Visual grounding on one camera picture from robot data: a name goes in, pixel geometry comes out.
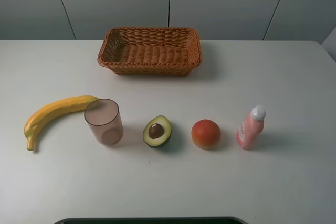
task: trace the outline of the avocado half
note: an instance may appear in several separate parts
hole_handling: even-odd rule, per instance
[[[147,124],[142,137],[149,147],[158,148],[164,146],[168,142],[171,134],[171,123],[166,117],[159,115]]]

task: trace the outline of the avocado pit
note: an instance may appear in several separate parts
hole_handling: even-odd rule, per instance
[[[156,139],[159,138],[160,136],[162,136],[164,133],[164,129],[162,127],[162,125],[158,124],[158,123],[154,123],[151,125],[151,127],[148,130],[148,136],[151,139]]]

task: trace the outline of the banana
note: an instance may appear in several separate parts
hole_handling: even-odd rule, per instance
[[[91,95],[82,95],[53,102],[36,111],[28,119],[24,128],[24,134],[28,141],[27,149],[34,150],[36,137],[49,122],[62,115],[85,110],[91,102],[97,99]]]

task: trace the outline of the wicker basket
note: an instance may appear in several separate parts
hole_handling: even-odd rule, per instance
[[[186,76],[202,62],[199,43],[191,28],[118,27],[106,34],[98,63],[116,74]]]

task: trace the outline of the red peach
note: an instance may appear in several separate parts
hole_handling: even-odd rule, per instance
[[[194,124],[191,137],[197,147],[205,150],[211,149],[219,143],[221,129],[215,122],[203,119]]]

